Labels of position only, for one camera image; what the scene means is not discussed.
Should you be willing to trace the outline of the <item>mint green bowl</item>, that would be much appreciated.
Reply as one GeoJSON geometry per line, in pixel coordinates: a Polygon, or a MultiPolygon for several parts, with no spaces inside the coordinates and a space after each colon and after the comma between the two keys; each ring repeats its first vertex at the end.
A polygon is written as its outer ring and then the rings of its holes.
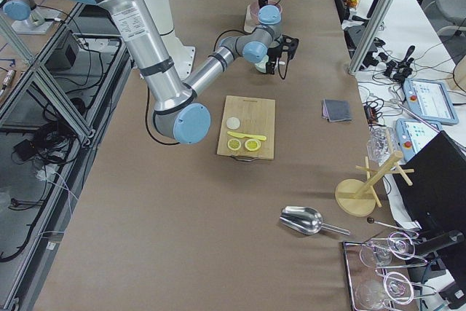
{"type": "Polygon", "coordinates": [[[259,63],[256,63],[255,64],[255,67],[256,67],[256,70],[263,73],[263,74],[266,74],[266,63],[268,62],[268,60],[265,60],[265,61],[261,61],[259,63]]]}

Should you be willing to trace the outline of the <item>pink bowl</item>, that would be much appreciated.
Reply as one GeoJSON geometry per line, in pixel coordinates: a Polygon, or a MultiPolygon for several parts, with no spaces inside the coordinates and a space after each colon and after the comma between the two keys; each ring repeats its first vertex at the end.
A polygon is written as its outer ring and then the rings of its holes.
{"type": "MultiPolygon", "coordinates": [[[[268,5],[278,8],[278,11],[280,12],[280,14],[282,14],[283,9],[280,4],[270,1],[268,5]]],[[[247,10],[248,19],[245,22],[249,23],[249,25],[251,26],[260,25],[261,23],[258,19],[259,10],[260,10],[260,6],[257,1],[250,3],[248,5],[248,10],[247,10]]]]}

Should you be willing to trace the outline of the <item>metal ice scoop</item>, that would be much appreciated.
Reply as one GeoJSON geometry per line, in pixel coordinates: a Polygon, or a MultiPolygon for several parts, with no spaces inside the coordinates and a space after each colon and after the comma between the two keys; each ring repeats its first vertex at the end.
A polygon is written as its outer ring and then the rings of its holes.
{"type": "Polygon", "coordinates": [[[351,235],[351,231],[347,229],[326,224],[323,221],[322,214],[310,207],[286,206],[282,209],[280,221],[304,235],[314,235],[322,229],[341,235],[351,235]]]}

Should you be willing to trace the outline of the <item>cream rabbit tray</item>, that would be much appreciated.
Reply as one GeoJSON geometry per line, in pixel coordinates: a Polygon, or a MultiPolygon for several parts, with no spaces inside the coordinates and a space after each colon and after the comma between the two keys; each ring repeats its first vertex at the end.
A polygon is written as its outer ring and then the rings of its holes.
{"type": "Polygon", "coordinates": [[[247,33],[251,33],[254,28],[255,28],[255,22],[250,17],[246,17],[243,30],[247,33]]]}

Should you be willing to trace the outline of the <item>bamboo cutting board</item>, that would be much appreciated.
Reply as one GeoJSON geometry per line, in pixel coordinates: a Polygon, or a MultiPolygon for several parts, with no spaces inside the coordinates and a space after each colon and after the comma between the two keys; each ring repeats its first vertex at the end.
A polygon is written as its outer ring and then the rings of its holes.
{"type": "Polygon", "coordinates": [[[275,157],[275,101],[228,95],[224,104],[217,154],[228,157],[273,160],[275,157]],[[226,120],[229,117],[240,119],[241,124],[237,130],[230,130],[226,126],[226,120]],[[228,149],[227,142],[234,137],[228,135],[227,131],[265,135],[267,140],[260,141],[261,148],[258,151],[250,152],[244,147],[244,142],[248,138],[237,138],[241,140],[242,147],[238,151],[232,151],[228,149]]]}

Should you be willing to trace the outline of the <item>white steamed bun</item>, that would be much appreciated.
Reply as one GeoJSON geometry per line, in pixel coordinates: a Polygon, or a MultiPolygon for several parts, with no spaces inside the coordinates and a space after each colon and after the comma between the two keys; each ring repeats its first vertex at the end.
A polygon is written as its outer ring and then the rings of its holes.
{"type": "Polygon", "coordinates": [[[240,119],[237,117],[229,117],[226,120],[226,126],[230,130],[237,130],[240,127],[240,124],[241,124],[240,119]]]}

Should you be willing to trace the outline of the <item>yellow plastic knife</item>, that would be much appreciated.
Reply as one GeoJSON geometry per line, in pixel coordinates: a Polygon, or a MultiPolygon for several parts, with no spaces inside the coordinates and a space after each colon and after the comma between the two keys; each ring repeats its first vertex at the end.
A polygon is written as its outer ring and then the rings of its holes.
{"type": "Polygon", "coordinates": [[[228,135],[234,138],[255,138],[260,141],[266,141],[267,137],[265,135],[254,135],[254,134],[247,134],[247,133],[238,133],[234,131],[227,131],[228,135]]]}

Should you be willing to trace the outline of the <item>grey folded cloth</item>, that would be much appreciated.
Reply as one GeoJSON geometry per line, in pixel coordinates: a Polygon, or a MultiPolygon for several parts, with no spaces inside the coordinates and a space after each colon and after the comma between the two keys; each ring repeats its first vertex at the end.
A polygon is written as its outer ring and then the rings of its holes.
{"type": "Polygon", "coordinates": [[[341,100],[322,100],[322,117],[329,122],[344,122],[352,119],[350,104],[341,100]]]}

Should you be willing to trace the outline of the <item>lower lemon slice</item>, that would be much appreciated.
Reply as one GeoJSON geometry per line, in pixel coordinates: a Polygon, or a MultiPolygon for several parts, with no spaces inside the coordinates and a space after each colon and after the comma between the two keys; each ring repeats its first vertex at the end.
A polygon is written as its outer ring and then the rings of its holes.
{"type": "Polygon", "coordinates": [[[242,147],[242,142],[237,138],[231,138],[227,142],[227,147],[232,151],[238,151],[242,147]]]}

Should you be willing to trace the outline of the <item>wooden mug tree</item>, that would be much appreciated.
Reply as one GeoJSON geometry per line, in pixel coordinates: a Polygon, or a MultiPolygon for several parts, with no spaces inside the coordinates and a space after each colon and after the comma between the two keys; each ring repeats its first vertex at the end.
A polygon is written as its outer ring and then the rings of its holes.
{"type": "Polygon", "coordinates": [[[403,158],[403,153],[397,146],[395,131],[391,127],[371,131],[367,150],[365,165],[358,167],[366,173],[366,180],[346,179],[340,182],[335,190],[339,207],[357,217],[368,216],[375,207],[382,206],[374,186],[385,175],[398,174],[409,186],[413,184],[408,175],[414,170],[404,170],[400,166],[399,161],[403,158]]]}

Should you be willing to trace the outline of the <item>blue teach pendant near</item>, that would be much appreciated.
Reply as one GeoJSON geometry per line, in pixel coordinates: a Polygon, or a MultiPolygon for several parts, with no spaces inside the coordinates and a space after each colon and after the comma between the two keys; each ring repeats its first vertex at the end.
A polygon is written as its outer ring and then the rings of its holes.
{"type": "Polygon", "coordinates": [[[408,162],[442,130],[439,122],[430,121],[428,127],[416,119],[400,118],[395,122],[395,134],[404,160],[408,162]]]}

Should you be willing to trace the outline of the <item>blue teach pendant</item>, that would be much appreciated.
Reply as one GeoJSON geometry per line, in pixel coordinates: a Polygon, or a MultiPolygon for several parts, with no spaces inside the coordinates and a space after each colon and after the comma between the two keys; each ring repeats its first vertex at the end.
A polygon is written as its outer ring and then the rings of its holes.
{"type": "Polygon", "coordinates": [[[439,122],[430,121],[428,127],[416,119],[400,118],[395,122],[395,134],[404,160],[408,162],[442,130],[439,122]]]}
{"type": "Polygon", "coordinates": [[[408,109],[423,119],[457,125],[459,118],[443,82],[407,78],[403,93],[408,109]]]}

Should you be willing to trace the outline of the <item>blue teach pendant far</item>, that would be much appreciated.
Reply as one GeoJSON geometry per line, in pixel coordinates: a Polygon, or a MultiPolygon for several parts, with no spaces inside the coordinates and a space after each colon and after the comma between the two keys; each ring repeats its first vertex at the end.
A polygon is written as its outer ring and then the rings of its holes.
{"type": "Polygon", "coordinates": [[[457,125],[459,118],[443,82],[407,78],[403,93],[408,109],[423,119],[457,125]]]}

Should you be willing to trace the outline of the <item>black monitor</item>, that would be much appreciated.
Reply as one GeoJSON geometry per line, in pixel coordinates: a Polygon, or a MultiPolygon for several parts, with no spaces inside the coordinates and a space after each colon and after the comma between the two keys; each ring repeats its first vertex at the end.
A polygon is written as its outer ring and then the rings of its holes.
{"type": "Polygon", "coordinates": [[[453,243],[451,231],[465,233],[465,154],[441,131],[404,168],[414,172],[394,179],[411,220],[421,226],[422,255],[437,251],[461,289],[465,289],[465,242],[453,243]]]}

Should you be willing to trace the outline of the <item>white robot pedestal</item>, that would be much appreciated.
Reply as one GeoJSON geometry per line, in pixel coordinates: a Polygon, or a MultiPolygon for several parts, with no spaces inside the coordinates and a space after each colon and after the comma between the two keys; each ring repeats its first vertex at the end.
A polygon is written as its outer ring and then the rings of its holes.
{"type": "Polygon", "coordinates": [[[186,46],[175,33],[169,0],[144,0],[157,30],[172,57],[175,69],[181,80],[191,73],[196,49],[186,46]]]}

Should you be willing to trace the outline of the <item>aluminium frame post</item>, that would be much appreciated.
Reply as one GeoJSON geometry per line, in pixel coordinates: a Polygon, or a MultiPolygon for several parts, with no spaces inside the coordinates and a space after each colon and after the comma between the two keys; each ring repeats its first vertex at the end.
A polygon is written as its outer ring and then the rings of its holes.
{"type": "Polygon", "coordinates": [[[368,25],[362,35],[359,45],[355,50],[355,54],[352,56],[352,59],[348,66],[348,74],[354,76],[359,71],[363,59],[365,58],[371,43],[373,42],[376,32],[378,31],[379,26],[382,24],[382,21],[387,14],[388,9],[390,8],[393,0],[379,0],[374,13],[370,17],[368,25]]]}

